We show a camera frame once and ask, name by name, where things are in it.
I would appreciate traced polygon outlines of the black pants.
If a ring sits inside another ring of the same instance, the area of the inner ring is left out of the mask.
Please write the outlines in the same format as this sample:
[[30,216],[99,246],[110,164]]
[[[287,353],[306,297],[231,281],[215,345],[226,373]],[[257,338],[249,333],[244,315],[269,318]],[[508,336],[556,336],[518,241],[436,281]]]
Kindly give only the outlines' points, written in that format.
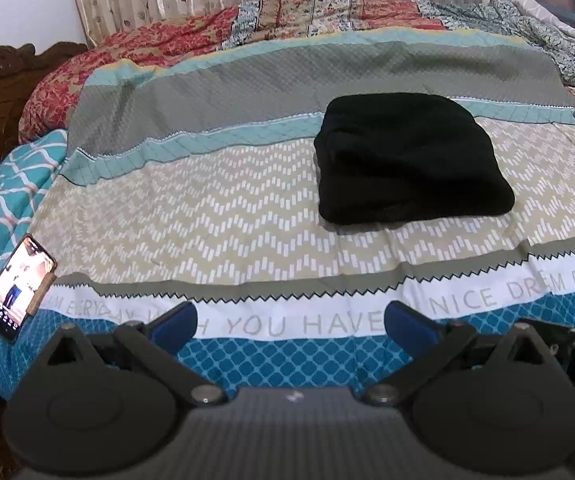
[[515,204],[490,136],[443,96],[340,96],[313,145],[319,213],[338,226],[501,216]]

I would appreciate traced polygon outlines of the wooden phone stand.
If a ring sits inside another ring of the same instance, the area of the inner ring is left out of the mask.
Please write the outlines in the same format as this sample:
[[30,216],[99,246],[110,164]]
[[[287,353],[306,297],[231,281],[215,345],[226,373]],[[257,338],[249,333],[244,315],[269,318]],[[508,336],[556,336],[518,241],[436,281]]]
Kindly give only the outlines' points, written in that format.
[[50,287],[54,283],[55,279],[56,279],[56,275],[53,272],[48,272],[47,274],[45,274],[45,277],[43,278],[43,280],[42,280],[41,284],[39,285],[39,287],[37,288],[37,290],[34,292],[32,299],[30,300],[30,303],[28,304],[27,314],[29,316],[35,316],[36,315],[37,310],[39,310],[40,304],[41,304],[45,294],[48,292],[48,290],[50,289]]

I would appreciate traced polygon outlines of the smartphone with lit screen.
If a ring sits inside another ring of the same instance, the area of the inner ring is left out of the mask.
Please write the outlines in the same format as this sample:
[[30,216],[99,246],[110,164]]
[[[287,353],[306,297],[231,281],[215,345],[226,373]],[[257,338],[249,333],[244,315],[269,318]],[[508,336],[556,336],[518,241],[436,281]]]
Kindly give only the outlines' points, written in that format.
[[56,260],[26,234],[0,273],[0,336],[14,342],[28,318],[27,308],[45,274],[57,268]]

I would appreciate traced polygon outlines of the patterned grey teal bedsheet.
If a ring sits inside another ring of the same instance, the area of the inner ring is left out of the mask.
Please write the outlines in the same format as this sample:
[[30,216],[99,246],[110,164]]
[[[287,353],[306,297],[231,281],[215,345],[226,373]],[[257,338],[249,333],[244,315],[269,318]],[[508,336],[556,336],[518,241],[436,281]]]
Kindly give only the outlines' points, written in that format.
[[[313,141],[327,105],[398,92],[473,115],[509,212],[320,216]],[[169,68],[121,60],[94,70],[63,129],[66,157],[25,232],[56,279],[17,339],[0,336],[0,396],[63,324],[108,332],[184,300],[198,326],[179,359],[226,391],[365,388],[406,362],[385,336],[394,300],[484,333],[518,318],[575,326],[575,96],[522,39],[393,27]]]

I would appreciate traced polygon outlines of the teal white lattice pillow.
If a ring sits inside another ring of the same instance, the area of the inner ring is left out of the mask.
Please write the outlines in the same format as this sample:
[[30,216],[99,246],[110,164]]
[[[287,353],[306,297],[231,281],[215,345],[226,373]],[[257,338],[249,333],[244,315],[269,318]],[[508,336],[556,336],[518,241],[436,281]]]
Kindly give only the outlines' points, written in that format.
[[27,232],[66,157],[67,131],[19,145],[0,163],[0,271]]

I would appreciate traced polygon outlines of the red floral quilt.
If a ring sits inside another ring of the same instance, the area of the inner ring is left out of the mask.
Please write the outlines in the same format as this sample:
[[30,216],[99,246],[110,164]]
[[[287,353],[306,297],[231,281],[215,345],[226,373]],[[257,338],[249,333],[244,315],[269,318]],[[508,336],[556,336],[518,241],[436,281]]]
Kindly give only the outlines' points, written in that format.
[[516,36],[552,58],[575,87],[575,29],[533,0],[437,3],[427,0],[252,0],[201,16],[182,16],[117,32],[46,75],[18,122],[27,143],[64,128],[94,70],[125,58],[141,66],[173,66],[217,50],[264,40],[304,38],[386,27],[479,29]]

